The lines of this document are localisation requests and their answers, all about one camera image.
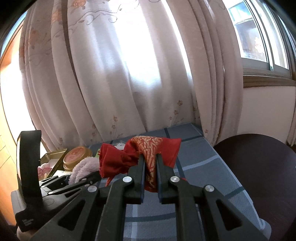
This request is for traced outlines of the gold metal tin tray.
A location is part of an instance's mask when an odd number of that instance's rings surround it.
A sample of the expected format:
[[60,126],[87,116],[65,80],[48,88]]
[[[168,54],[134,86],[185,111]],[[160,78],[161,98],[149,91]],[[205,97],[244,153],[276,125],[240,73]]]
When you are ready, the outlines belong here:
[[52,177],[57,171],[63,171],[63,159],[67,152],[68,149],[60,149],[44,154],[38,166],[39,180]]

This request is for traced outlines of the yellow patterned tissue pack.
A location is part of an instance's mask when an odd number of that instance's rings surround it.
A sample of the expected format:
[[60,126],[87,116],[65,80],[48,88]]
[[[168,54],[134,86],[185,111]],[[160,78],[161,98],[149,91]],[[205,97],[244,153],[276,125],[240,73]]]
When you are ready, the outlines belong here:
[[67,172],[67,171],[64,171],[64,170],[57,170],[53,176],[58,176],[58,177],[61,177],[61,176],[64,176],[64,175],[71,175],[72,172]]

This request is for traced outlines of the dark round chair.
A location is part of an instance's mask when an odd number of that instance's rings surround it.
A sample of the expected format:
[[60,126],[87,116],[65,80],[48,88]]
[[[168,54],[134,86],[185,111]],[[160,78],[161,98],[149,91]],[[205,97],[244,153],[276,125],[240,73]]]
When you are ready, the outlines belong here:
[[270,240],[295,240],[295,151],[255,133],[227,138],[214,149],[270,224]]

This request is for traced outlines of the white pink plush sock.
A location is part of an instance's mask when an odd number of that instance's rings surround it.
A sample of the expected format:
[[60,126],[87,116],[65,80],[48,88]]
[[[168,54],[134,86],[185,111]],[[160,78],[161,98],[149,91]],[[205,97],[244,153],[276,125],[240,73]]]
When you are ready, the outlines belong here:
[[99,158],[98,157],[86,157],[81,160],[73,169],[69,178],[69,185],[78,183],[80,179],[85,176],[99,171]]

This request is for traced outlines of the orange wooden door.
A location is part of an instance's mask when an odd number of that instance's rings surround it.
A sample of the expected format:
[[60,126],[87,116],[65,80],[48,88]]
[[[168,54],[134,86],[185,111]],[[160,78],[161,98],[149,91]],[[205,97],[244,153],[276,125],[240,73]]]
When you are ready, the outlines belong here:
[[[13,31],[8,45],[4,49],[1,57],[1,80],[12,62],[13,54],[19,52],[19,43],[23,23]],[[16,178],[16,143],[11,134],[11,130],[1,104],[1,214],[4,221],[9,225],[15,225],[15,215],[11,203],[11,192],[17,190],[18,181]]]

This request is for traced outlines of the pale pink floral curtain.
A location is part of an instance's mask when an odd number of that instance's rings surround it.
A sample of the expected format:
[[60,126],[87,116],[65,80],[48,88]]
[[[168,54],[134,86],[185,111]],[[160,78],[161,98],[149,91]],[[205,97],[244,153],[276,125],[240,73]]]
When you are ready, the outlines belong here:
[[182,123],[212,145],[237,134],[243,66],[222,1],[36,1],[19,56],[50,150]]

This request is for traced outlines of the window with metal frame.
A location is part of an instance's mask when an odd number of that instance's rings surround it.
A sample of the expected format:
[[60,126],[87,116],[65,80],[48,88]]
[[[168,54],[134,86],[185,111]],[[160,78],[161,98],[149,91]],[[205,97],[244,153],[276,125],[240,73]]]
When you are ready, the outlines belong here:
[[223,2],[236,32],[243,86],[295,86],[295,37],[263,1]]

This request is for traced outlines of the blue plaid tablecloth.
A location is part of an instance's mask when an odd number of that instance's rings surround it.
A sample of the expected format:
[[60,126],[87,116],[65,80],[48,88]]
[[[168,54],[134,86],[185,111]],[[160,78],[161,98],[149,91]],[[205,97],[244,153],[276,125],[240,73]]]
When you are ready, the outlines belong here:
[[[270,238],[270,224],[258,216],[249,194],[204,138],[200,127],[186,123],[147,132],[145,136],[180,138],[175,175],[195,186],[214,186],[267,239]],[[177,240],[175,206],[160,204],[156,193],[146,191],[143,204],[126,207],[123,240]]]

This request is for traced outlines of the round gold orange tin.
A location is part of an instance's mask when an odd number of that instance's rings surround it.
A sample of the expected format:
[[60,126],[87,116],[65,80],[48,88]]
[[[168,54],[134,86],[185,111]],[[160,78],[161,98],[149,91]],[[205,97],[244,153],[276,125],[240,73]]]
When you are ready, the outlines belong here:
[[63,159],[63,168],[65,171],[72,171],[84,158],[91,156],[92,151],[89,148],[83,146],[76,147],[65,155]]

